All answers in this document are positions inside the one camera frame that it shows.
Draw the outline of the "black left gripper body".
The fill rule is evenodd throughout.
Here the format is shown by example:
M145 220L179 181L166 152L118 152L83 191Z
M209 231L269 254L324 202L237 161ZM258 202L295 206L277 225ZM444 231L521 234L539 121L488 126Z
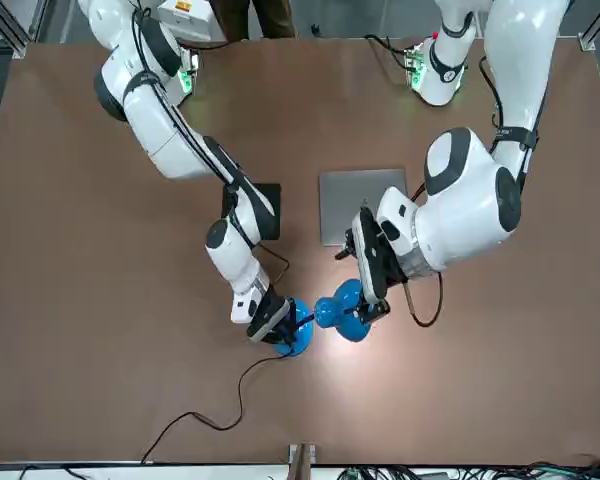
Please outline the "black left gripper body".
M380 303L388 289L404 283L406 276L369 208L361 207L354 217L352 234L364 298L370 304Z

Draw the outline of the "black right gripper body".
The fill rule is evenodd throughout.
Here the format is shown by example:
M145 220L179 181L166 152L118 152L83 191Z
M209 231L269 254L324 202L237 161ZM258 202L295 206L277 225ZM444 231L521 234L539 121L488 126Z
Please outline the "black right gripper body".
M277 294L266 294L258 306L255 316L247 328L247 337L252 342L263 341L289 314L289 301Z

